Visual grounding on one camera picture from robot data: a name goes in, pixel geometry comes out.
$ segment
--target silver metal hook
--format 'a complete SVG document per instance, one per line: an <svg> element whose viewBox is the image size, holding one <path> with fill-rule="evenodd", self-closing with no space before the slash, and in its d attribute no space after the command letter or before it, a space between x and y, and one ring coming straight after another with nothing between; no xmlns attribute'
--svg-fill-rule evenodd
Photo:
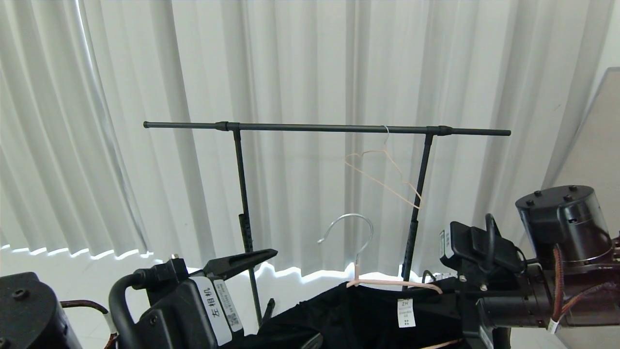
<svg viewBox="0 0 620 349"><path fill-rule="evenodd" d="M361 249L359 251L357 251L357 255L355 255L355 265L360 264L360 255L361 253L364 251L364 249L366 248L366 246L368 246L368 244L370 243L370 241L373 239L373 235L374 235L374 227L373 227L373 223L366 218L365 216L358 214L358 213L348 213L348 214L343 214L340 217L336 218L335 221L333 221L330 225L329 228L327 228L327 231L325 232L325 235L323 235L323 237L317 241L317 243L322 243L323 241L325 241L325 239L327 239L327 236L329 235L329 232L332 230L332 228L334 227L334 225L336 223L338 223L338 221L347 218L347 217L357 217L357 218L361 218L363 220L366 221L366 223L368 223L368 226L370 227L370 236L368 237L368 240L366 241L366 243L361 247Z"/></svg>
<svg viewBox="0 0 620 349"><path fill-rule="evenodd" d="M383 145L386 145L386 144L388 144L388 143L387 143L387 142L388 142L387 140L389 139L389 128L388 128L387 126L385 126L385 125L383 125L383 127L385 127L385 128L386 128L386 130L387 130L387 136L386 136L386 139L383 141Z"/></svg>

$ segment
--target vertical blind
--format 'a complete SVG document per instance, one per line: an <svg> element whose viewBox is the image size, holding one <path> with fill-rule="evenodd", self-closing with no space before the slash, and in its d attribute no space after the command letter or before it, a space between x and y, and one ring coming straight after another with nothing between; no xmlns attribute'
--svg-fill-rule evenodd
<svg viewBox="0 0 620 349"><path fill-rule="evenodd" d="M611 1L77 1L0 4L3 243L242 252L231 134L145 130L144 120L511 129L433 144L414 271L438 233L548 185L586 109ZM421 135L242 132L255 248L276 268L395 274L411 206L344 163L381 148L416 185ZM379 153L365 173L415 193Z"/></svg>

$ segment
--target black metal garment rack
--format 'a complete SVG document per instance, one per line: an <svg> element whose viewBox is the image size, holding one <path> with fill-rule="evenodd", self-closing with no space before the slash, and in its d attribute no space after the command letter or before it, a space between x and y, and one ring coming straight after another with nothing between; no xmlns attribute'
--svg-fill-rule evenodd
<svg viewBox="0 0 620 349"><path fill-rule="evenodd" d="M213 129L219 131L232 131L234 136L235 150L237 154L237 170L239 172L239 186L241 187L241 202L243 205L243 214L239 215L239 223L241 225L241 234L243 237L243 245L246 252L251 252L252 231L250 229L250 213L247 204L246 174L243 166L243 152L241 148L241 131L301 131L301 132L359 132L367 134L380 134L390 132L392 134L425 134L424 150L422 152L422 163L420 164L420 173L418 175L417 191L422 195L424 187L424 179L428 168L428 157L430 156L430 148L433 144L434 136L447 135L486 135L486 136L509 136L510 130L491 130L491 129L456 129L449 126L426 126L426 127L408 127L408 126L365 126L365 125L304 125L304 124L243 124L239 122L144 122L145 129ZM420 198L415 197L415 205L420 205ZM407 245L405 247L405 255L402 265L402 278L409 280L411 273L411 264L414 258L415 238L418 233L418 213L419 209L414 208L411 214L411 222L409 224L409 235L407 237ZM263 315L260 311L259 293L256 288L256 277L254 269L249 269L250 286L252 288L252 297L254 298L254 307L256 310L256 319L259 326L271 317L275 301L273 298L267 304L267 310Z"/></svg>

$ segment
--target screw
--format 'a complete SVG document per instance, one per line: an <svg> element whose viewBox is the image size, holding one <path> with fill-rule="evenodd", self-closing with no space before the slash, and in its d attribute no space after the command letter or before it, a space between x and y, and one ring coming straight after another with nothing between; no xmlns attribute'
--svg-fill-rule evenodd
<svg viewBox="0 0 620 349"><path fill-rule="evenodd" d="M26 297L28 297L28 295L29 295L29 292L27 289L20 288L17 291L13 292L11 297L13 297L13 299L15 299L16 301L21 301L25 299Z"/></svg>

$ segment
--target clothes hanger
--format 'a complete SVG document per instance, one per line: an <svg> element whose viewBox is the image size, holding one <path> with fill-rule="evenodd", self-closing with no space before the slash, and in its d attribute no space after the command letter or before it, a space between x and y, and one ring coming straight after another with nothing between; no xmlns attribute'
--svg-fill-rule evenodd
<svg viewBox="0 0 620 349"><path fill-rule="evenodd" d="M387 158L387 159L388 159L388 160L392 163L392 165L394 165L394 167L396 167L396 170L397 170L397 171L398 171L398 173L401 175L401 183L409 185L409 187L410 187L411 189L413 189L413 190L414 190L415 195L416 195L417 197L419 197L419 198L420 198L420 202L422 202L422 196L420 195L420 193L418 193L418 191L416 190L416 188L414 187L414 185L413 185L413 184L411 184L410 182L407 182L407 181L403 181L403 180L402 180L402 171L401 171L401 168L400 168L400 167L396 164L396 161L394 161L394 159L392 158L392 156L391 156L391 155L388 153L388 151L387 151L387 149L388 149L388 143L387 143L388 141L387 141L387 140L389 139L389 136L390 136L390 133L389 133L389 128L388 128L387 126L385 126L385 125L383 125L383 127L385 127L385 128L386 128L386 130L387 130L387 137L386 137L386 139L383 141L383 148L382 148L382 149L367 150L367 151L365 151L365 152L363 152L363 153L361 153L361 154L358 154L358 153L352 153L352 154L349 154L349 155L345 156L345 158L344 158L344 162L345 162L345 164L346 164L347 166L349 166L349 167L353 168L355 171L357 171L357 172L359 172L359 173L363 174L364 176L366 176L366 177L368 177L368 178L372 179L373 181L375 181L375 182L379 183L379 184L380 184L380 185L382 185L384 188L386 188L387 190L389 190L390 192L392 192L394 195L398 196L398 197L399 197L401 200L403 200L404 202L408 203L409 205L411 205L411 206L413 206L413 207L415 207L415 208L417 208L417 209L420 209L420 206L415 205L413 202L411 202L411 201L407 200L407 199L406 199L406 198L404 198L402 195L400 195L399 193L397 193L395 190L393 190L393 189L392 189L392 188L390 188L389 186L385 185L385 183L381 182L380 180L376 179L375 177L372 177L370 174L368 174L368 173L366 173L366 172L364 172L364 171L360 170L360 169L359 169L359 168L357 168L355 165L353 165L352 163L350 163L350 162L348 162L348 161L347 161L347 158L349 158L349 157L351 157L351 156L357 156L358 158L363 158L363 157L364 157L364 155L366 155L366 154L368 154L368 153L383 153L383 154L385 154L386 158Z"/></svg>
<svg viewBox="0 0 620 349"><path fill-rule="evenodd" d="M344 214L341 215L340 217L336 218L335 221L333 221L330 225L329 228L327 228L327 231L325 232L325 235L323 235L323 237L317 241L318 244L321 244L323 241L325 241L325 239L327 239L327 236L329 235L329 232L332 230L332 228L334 227L334 225L336 223L338 223L338 221L347 218L347 217L357 217L357 218L361 218L363 220L366 221L366 223L368 223L368 226L370 227L370 236L368 237L368 240L366 241L366 243L364 243L364 245L361 247L361 249L357 252L357 255L355 255L355 277L353 280L349 281L347 283L347 287L351 287L351 286L357 286L361 283L364 284L373 284L373 285L396 285L396 286L410 286L410 287L420 287L420 288L428 288L428 289L432 289L435 290L437 293L442 294L443 291L433 285L433 284L422 284L422 283L415 283L415 282L411 282L411 281L392 281L392 280L372 280L372 279L360 279L360 255L362 253L362 251L368 246L368 244L370 243L370 241L373 239L373 235L374 235L374 227L373 227L373 223L366 218L365 216L361 215L361 214L357 214L357 213L348 213L348 214Z"/></svg>

